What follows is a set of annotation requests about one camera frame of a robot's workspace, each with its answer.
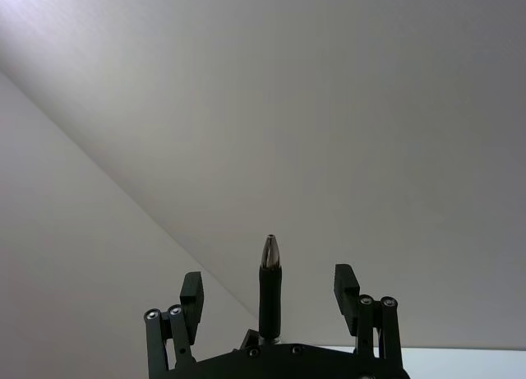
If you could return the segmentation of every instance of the ceiling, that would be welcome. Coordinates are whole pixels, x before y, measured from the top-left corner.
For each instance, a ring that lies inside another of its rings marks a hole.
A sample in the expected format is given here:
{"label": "ceiling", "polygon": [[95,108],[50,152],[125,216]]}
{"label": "ceiling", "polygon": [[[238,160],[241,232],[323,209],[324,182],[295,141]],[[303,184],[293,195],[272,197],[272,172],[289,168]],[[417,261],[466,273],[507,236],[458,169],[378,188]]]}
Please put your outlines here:
{"label": "ceiling", "polygon": [[286,340],[349,343],[348,262],[526,349],[525,1],[0,0],[0,67],[252,314],[275,233]]}

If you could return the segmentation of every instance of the pen tip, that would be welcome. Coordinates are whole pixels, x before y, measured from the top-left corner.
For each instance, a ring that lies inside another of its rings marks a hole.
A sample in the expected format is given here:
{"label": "pen tip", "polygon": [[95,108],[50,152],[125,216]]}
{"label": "pen tip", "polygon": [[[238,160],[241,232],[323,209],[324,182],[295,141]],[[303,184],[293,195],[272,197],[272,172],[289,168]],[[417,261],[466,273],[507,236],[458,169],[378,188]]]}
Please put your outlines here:
{"label": "pen tip", "polygon": [[273,269],[280,268],[279,249],[276,237],[272,234],[266,237],[263,255],[261,256],[261,268]]}

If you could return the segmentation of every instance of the pen barrel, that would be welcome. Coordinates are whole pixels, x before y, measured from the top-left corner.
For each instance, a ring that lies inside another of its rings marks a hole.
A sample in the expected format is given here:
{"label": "pen barrel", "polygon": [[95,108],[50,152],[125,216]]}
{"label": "pen barrel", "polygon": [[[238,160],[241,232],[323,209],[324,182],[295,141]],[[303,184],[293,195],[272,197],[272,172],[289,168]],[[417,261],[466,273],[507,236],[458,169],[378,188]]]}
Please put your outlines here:
{"label": "pen barrel", "polygon": [[281,332],[281,268],[260,267],[260,336],[265,340]]}

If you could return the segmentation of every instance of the screw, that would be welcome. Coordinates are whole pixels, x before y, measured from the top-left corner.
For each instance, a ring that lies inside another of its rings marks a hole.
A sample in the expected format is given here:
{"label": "screw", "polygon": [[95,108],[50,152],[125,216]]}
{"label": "screw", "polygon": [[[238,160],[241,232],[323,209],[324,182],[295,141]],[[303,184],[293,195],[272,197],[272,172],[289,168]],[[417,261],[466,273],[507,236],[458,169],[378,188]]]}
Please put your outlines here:
{"label": "screw", "polygon": [[371,305],[372,304],[372,298],[371,297],[362,297],[360,299],[360,303],[362,303],[363,305]]}
{"label": "screw", "polygon": [[155,319],[157,315],[159,315],[157,311],[149,311],[148,313],[146,313],[146,317],[148,317],[149,319]]}
{"label": "screw", "polygon": [[257,357],[260,355],[260,350],[258,348],[253,348],[248,351],[250,357]]}
{"label": "screw", "polygon": [[385,298],[382,302],[387,307],[395,307],[396,306],[396,300],[394,298]]}
{"label": "screw", "polygon": [[299,344],[295,344],[295,345],[292,347],[291,351],[292,351],[292,353],[293,353],[295,356],[298,356],[299,354],[302,353],[302,351],[303,351],[302,349],[303,349],[303,348],[302,348]]}
{"label": "screw", "polygon": [[181,313],[181,307],[173,307],[172,309],[170,309],[170,315],[178,315],[179,313]]}

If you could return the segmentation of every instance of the silver pen tip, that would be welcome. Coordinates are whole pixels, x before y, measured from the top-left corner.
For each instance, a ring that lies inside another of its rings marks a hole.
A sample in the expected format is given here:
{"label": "silver pen tip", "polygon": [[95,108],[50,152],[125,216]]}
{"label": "silver pen tip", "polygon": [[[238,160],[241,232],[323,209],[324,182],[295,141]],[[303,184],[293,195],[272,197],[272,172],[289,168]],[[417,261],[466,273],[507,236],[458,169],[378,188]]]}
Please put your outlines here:
{"label": "silver pen tip", "polygon": [[280,268],[278,242],[274,235],[266,237],[263,255],[261,256],[261,268],[266,270]]}

